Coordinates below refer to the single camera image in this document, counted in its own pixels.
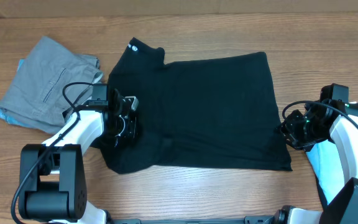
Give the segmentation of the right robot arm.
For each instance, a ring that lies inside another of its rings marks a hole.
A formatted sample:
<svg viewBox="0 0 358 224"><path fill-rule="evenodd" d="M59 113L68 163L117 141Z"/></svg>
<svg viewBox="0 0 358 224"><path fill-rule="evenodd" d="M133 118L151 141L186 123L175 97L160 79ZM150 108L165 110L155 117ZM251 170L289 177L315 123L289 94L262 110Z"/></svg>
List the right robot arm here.
<svg viewBox="0 0 358 224"><path fill-rule="evenodd" d="M317 212L286 205L270 223L358 223L358 103L346 86L321 89L318 101L303 101L305 113L283 114L286 143L305 151L321 189Z"/></svg>

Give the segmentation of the black polo shirt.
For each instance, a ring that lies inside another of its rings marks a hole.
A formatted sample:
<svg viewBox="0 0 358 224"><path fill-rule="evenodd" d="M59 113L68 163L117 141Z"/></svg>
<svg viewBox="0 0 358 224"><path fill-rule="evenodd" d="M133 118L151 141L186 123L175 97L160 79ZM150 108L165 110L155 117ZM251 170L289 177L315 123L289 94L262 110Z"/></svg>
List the black polo shirt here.
<svg viewBox="0 0 358 224"><path fill-rule="evenodd" d="M164 62L162 48L132 39L109 86L138 99L139 136L93 142L106 165L128 174L153 165L291 170L267 56Z"/></svg>

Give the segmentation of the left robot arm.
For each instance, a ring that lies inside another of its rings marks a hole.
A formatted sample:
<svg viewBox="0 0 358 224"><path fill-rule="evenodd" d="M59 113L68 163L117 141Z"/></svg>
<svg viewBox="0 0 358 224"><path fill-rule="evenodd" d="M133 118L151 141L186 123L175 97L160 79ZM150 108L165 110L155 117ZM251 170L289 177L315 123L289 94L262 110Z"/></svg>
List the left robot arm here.
<svg viewBox="0 0 358 224"><path fill-rule="evenodd" d="M112 134L114 147L133 143L139 101L107 84L92 87L84 104L67 101L73 114L57 134L22 148L19 185L11 202L16 223L112 223L109 212L87 199L83 156L106 133Z"/></svg>

